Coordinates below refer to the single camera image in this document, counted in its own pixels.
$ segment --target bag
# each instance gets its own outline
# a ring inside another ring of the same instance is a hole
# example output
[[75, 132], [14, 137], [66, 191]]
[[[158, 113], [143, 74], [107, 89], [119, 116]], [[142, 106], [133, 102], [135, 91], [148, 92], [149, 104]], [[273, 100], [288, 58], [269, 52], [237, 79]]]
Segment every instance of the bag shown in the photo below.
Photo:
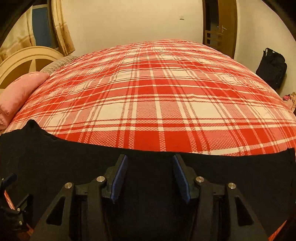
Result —
[[267, 48], [263, 51], [263, 57], [256, 74], [270, 87], [277, 90], [281, 87], [286, 70], [287, 64], [283, 55]]

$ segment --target cream headboard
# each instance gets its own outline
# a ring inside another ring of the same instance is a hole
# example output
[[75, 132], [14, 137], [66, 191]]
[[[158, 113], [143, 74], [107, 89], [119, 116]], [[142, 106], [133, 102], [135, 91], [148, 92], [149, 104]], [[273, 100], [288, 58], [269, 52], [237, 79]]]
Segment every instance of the cream headboard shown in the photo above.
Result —
[[51, 62], [64, 56], [48, 47], [33, 46], [23, 48], [9, 56], [0, 64], [0, 89], [5, 89], [18, 77], [40, 71]]

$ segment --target metal bolt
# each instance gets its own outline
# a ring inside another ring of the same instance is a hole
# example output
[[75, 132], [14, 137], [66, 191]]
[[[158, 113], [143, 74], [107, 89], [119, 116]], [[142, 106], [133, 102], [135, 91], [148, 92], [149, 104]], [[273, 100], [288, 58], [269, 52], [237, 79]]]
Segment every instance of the metal bolt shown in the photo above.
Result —
[[197, 177], [195, 180], [199, 183], [203, 183], [205, 181], [203, 177]]
[[72, 183], [66, 183], [66, 184], [65, 184], [65, 188], [67, 188], [67, 189], [70, 189], [72, 186], [73, 186]]
[[105, 177], [99, 176], [96, 178], [96, 181], [102, 183], [103, 181], [105, 181]]
[[235, 189], [235, 188], [236, 188], [236, 185], [235, 185], [234, 183], [229, 183], [229, 184], [228, 184], [228, 187], [229, 187], [230, 189]]

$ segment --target black metal frame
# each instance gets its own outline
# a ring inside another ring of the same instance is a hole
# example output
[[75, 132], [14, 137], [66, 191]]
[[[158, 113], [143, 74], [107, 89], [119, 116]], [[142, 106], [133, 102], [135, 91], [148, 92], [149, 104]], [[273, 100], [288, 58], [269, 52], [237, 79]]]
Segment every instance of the black metal frame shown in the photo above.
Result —
[[198, 177], [181, 155], [173, 157], [173, 170], [186, 203], [198, 199], [191, 241], [267, 241], [257, 216], [234, 183], [217, 185]]
[[[116, 202], [127, 167], [127, 156], [122, 154], [104, 176], [82, 185], [66, 183], [41, 217], [30, 241], [112, 240], [102, 199]], [[183, 200], [196, 204], [189, 241], [268, 240], [234, 183], [210, 183], [186, 166], [179, 154], [173, 157], [173, 172]], [[0, 197], [4, 197], [4, 189], [15, 180], [16, 175], [11, 175], [1, 181]], [[17, 210], [1, 206], [13, 231], [26, 230], [30, 200], [27, 195]]]

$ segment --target red cloth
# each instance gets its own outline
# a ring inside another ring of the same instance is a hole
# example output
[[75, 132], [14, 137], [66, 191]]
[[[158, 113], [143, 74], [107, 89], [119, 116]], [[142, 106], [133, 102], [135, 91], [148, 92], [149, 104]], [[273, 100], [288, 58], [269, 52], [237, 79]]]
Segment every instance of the red cloth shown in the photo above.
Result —
[[280, 226], [279, 228], [278, 228], [278, 230], [276, 230], [270, 237], [269, 237], [269, 239], [268, 239], [268, 241], [273, 241], [275, 238], [276, 238], [276, 236], [279, 234], [279, 232], [282, 230], [282, 228], [285, 226], [285, 224], [286, 224], [286, 221], [282, 224], [282, 226]]
[[79, 57], [30, 96], [6, 132], [29, 119], [66, 140], [140, 150], [241, 156], [296, 144], [296, 117], [262, 79], [183, 40]]

